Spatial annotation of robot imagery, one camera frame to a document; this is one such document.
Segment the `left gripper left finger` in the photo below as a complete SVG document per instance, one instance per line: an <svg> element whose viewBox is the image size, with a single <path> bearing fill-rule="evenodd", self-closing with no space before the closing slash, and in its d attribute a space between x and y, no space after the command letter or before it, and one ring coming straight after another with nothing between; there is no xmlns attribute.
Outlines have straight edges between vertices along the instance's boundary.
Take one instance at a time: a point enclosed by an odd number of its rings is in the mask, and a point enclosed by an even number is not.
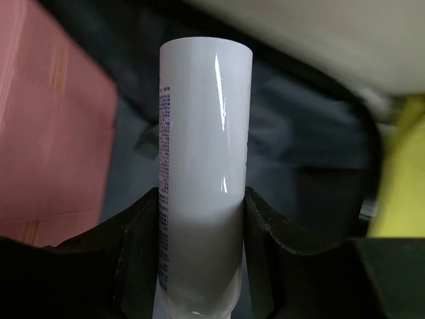
<svg viewBox="0 0 425 319"><path fill-rule="evenodd" d="M151 318L158 269L157 188L58 246L1 238L2 318Z"/></svg>

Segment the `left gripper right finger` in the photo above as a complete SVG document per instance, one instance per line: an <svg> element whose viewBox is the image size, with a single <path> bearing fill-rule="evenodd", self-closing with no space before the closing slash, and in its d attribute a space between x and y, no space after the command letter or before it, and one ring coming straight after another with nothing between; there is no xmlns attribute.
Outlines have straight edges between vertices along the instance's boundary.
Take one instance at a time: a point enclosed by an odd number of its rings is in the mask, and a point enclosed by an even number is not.
<svg viewBox="0 0 425 319"><path fill-rule="evenodd" d="M424 239L332 243L245 191L255 318L423 318Z"/></svg>

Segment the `yellow-green shorts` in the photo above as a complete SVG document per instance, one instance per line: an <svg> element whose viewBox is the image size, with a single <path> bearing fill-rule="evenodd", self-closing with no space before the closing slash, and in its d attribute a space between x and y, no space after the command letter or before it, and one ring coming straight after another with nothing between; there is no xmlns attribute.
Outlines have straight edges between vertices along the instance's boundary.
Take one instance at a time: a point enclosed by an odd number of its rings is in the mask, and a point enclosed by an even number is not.
<svg viewBox="0 0 425 319"><path fill-rule="evenodd" d="M424 236L424 96L399 104L385 153L377 214L368 237Z"/></svg>

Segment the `yellow hard-shell suitcase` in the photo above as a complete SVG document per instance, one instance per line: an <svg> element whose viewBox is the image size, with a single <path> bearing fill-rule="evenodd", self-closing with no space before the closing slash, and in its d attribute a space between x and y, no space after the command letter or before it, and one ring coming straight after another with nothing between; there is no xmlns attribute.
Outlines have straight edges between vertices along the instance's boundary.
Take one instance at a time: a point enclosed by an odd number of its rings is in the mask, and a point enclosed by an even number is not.
<svg viewBox="0 0 425 319"><path fill-rule="evenodd" d="M382 142L366 104L336 80L182 1L44 1L118 87L109 219L158 184L159 49L220 37L253 54L246 184L275 210L334 240L363 236Z"/></svg>

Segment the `pink toiletry case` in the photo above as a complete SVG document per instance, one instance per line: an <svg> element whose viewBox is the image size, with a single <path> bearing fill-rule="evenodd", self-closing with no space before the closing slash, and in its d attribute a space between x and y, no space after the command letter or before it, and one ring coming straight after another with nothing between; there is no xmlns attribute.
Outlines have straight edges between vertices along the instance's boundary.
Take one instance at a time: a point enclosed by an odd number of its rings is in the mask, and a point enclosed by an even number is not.
<svg viewBox="0 0 425 319"><path fill-rule="evenodd" d="M1 2L1 234L55 246L100 220L117 89L36 1Z"/></svg>

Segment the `white tube bottle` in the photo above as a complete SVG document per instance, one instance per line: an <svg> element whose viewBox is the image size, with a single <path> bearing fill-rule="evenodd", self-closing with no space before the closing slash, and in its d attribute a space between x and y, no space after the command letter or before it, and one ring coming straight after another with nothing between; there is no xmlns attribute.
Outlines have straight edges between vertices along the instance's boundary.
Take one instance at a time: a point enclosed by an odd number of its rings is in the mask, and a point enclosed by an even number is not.
<svg viewBox="0 0 425 319"><path fill-rule="evenodd" d="M160 49L158 281L169 318L229 318L240 296L252 59L213 37Z"/></svg>

